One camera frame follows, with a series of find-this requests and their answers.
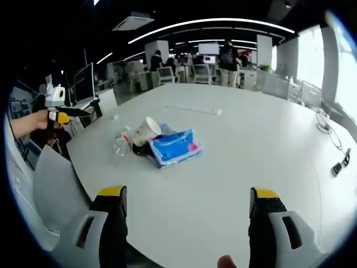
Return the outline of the person's left hand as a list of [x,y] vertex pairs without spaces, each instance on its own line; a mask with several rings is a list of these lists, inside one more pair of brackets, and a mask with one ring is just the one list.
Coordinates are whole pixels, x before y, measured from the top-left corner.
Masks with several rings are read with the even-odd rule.
[[49,112],[46,109],[30,114],[31,127],[33,130],[45,130],[49,124]]

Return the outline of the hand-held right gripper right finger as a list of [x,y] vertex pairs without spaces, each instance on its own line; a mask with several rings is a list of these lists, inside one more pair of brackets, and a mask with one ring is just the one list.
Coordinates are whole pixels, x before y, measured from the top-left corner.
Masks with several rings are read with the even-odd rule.
[[250,267],[319,267],[327,258],[313,229],[274,191],[250,189],[249,219]]

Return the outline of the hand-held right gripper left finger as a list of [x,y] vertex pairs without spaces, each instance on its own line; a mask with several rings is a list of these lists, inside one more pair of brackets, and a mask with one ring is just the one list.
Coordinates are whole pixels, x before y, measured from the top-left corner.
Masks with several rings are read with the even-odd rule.
[[61,229],[61,267],[127,267],[127,187],[102,189]]

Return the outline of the person's right hand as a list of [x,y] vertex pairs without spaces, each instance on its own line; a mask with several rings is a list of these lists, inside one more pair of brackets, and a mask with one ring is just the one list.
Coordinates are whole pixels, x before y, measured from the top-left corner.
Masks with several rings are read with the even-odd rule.
[[218,259],[217,268],[237,268],[237,266],[230,255],[224,255]]

